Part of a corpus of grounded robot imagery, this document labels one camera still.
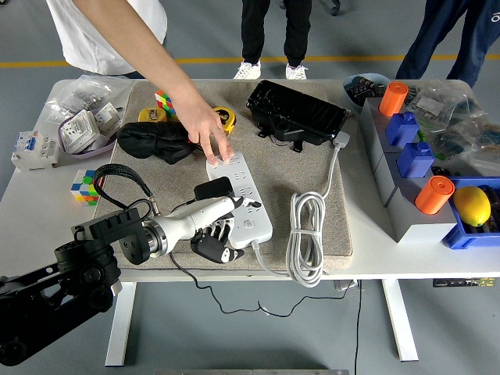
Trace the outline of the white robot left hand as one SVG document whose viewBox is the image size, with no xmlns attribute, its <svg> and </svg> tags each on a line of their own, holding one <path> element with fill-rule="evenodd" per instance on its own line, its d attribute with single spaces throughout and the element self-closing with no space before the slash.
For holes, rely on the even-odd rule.
<svg viewBox="0 0 500 375">
<path fill-rule="evenodd" d="M 262 204 L 251 198 L 224 196 L 198 200 L 168 216 L 157 216 L 153 222 L 158 245 L 151 253 L 164 255 L 178 241 L 189 240 L 194 253 L 214 263 L 224 264 L 242 257 L 244 251 L 226 246 L 234 229 L 231 212 L 242 205 L 258 208 Z"/>
</svg>

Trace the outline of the person's left hand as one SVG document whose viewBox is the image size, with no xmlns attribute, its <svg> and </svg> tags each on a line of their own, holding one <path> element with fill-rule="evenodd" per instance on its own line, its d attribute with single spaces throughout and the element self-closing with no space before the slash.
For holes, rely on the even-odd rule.
<svg viewBox="0 0 500 375">
<path fill-rule="evenodd" d="M 200 95 L 172 97 L 172 102 L 189 139 L 202 147 L 210 164 L 216 165 L 219 159 L 227 162 L 233 156 L 220 117 Z"/>
</svg>

